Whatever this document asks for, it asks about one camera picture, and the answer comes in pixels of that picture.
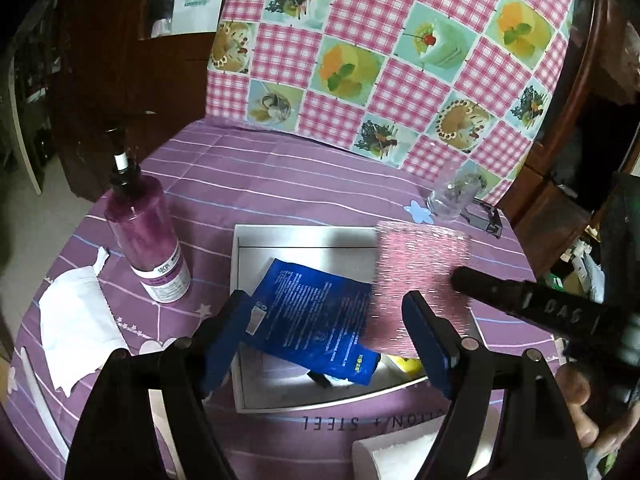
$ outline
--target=pink scrubbing pad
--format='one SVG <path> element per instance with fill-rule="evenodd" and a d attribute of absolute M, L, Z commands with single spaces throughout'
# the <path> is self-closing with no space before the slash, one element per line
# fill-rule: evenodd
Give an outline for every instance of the pink scrubbing pad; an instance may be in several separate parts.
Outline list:
<path fill-rule="evenodd" d="M 417 358 L 402 322 L 402 297 L 419 290 L 436 316 L 447 318 L 460 335 L 474 325 L 468 299 L 451 288 L 449 276 L 470 256 L 470 240 L 444 227 L 380 222 L 378 262 L 371 310 L 359 342 L 376 352 Z"/>

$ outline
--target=floor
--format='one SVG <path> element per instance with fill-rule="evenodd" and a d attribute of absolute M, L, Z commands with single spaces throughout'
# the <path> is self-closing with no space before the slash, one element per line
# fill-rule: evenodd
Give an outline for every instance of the floor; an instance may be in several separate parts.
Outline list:
<path fill-rule="evenodd" d="M 0 174 L 0 313 L 12 340 L 36 289 L 91 206 L 71 192 L 58 158 L 46 167 L 40 196 L 25 174 Z"/>

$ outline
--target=table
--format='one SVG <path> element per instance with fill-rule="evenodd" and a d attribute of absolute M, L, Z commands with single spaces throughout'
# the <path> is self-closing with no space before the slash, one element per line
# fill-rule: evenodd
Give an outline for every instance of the table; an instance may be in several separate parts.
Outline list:
<path fill-rule="evenodd" d="M 307 139 L 258 130 L 248 124 L 211 118 L 189 124 L 156 150 L 142 169 L 161 180 L 174 227 L 191 269 L 188 293 L 172 304 L 158 304 L 145 293 L 120 253 L 104 219 L 104 198 L 82 220 L 53 262 L 22 320 L 16 348 L 25 347 L 36 378 L 67 443 L 71 443 L 82 408 L 97 373 L 88 375 L 67 398 L 54 391 L 40 339 L 38 299 L 59 274 L 91 265 L 96 248 L 111 257 L 99 280 L 118 326 L 133 354 L 148 340 L 164 342 L 191 335 L 200 321 L 215 315 L 229 294 L 234 226 L 242 224 L 315 224 L 374 226 L 379 220 L 413 221 L 404 208 L 424 205 L 428 182 L 351 153 Z M 500 278 L 533 279 L 533 273 L 507 219 L 502 237 L 466 225 L 445 225 L 472 237 L 469 265 Z M 521 353 L 538 348 L 557 366 L 549 334 L 477 301 L 474 317 L 490 349 Z M 21 439 L 55 479 L 65 463 L 33 405 L 22 363 L 12 358 L 15 381 L 5 409 Z M 492 403 L 500 404 L 494 393 Z M 407 427 L 447 409 L 447 401 L 417 384 L 374 399 L 332 408 L 269 415 L 235 412 L 229 384 L 216 391 L 206 411 L 229 462 L 242 480 L 353 477 L 351 443 Z M 167 469 L 173 467 L 166 447 Z"/>

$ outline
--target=striped tablecloth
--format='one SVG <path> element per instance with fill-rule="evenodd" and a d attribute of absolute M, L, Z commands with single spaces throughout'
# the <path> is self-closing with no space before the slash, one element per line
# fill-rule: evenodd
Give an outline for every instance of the striped tablecloth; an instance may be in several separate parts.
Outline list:
<path fill-rule="evenodd" d="M 297 137 L 223 120 L 190 124 L 142 164 L 162 181 L 175 230 L 193 275 L 188 293 L 157 304 L 120 254 L 104 220 L 104 200 L 91 209 L 53 262 L 22 320 L 16 349 L 26 347 L 37 380 L 64 439 L 71 443 L 97 373 L 67 398 L 54 391 L 40 341 L 38 299 L 59 274 L 91 265 L 96 248 L 109 248 L 100 274 L 104 295 L 133 354 L 143 342 L 191 335 L 228 296 L 234 226 L 315 224 L 374 226 L 379 220 L 413 221 L 411 201 L 424 205 L 428 183 L 357 155 Z M 470 266 L 516 280 L 533 279 L 506 218 L 500 240 L 459 220 L 447 224 L 472 237 Z M 475 302 L 473 314 L 490 349 L 520 353 L 535 346 L 556 358 L 550 336 Z M 12 359 L 5 409 L 18 434 L 52 478 L 64 476 L 57 452 L 33 405 L 20 358 Z M 496 395 L 492 402 L 501 402 Z M 447 403 L 427 384 L 334 408 L 275 415 L 239 415 L 229 385 L 207 403 L 228 459 L 242 480 L 353 477 L 351 443 L 438 416 Z M 167 464 L 169 472 L 172 464 Z"/>

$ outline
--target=blue plastic package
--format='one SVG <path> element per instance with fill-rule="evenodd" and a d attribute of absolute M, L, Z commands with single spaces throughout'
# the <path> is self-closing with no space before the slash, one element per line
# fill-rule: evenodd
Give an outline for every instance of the blue plastic package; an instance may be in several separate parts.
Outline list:
<path fill-rule="evenodd" d="M 358 344 L 371 285 L 274 260 L 252 295 L 245 342 L 353 383 L 369 384 L 380 354 Z"/>

